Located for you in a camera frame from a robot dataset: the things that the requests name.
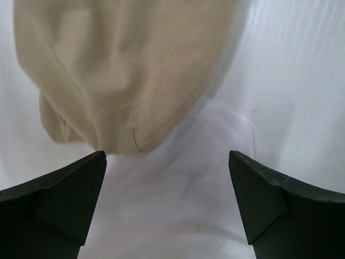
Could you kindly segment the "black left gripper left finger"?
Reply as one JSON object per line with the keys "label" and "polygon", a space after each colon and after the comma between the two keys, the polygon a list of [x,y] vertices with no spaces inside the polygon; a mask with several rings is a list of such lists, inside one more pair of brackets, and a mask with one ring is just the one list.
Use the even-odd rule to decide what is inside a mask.
{"label": "black left gripper left finger", "polygon": [[85,245],[107,166],[94,152],[1,191],[1,258],[77,258]]}

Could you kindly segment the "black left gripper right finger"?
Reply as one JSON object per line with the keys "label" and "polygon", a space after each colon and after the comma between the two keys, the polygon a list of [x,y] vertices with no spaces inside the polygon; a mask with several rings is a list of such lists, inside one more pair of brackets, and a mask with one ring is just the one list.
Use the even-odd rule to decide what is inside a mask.
{"label": "black left gripper right finger", "polygon": [[229,170],[256,258],[344,258],[344,194],[312,186],[231,151]]}

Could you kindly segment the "beige t shirt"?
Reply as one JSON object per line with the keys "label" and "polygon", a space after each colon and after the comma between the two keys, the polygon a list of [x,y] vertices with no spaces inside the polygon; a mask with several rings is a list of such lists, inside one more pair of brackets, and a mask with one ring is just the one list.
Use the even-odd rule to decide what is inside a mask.
{"label": "beige t shirt", "polygon": [[238,1],[14,1],[17,59],[59,144],[150,152],[203,94]]}

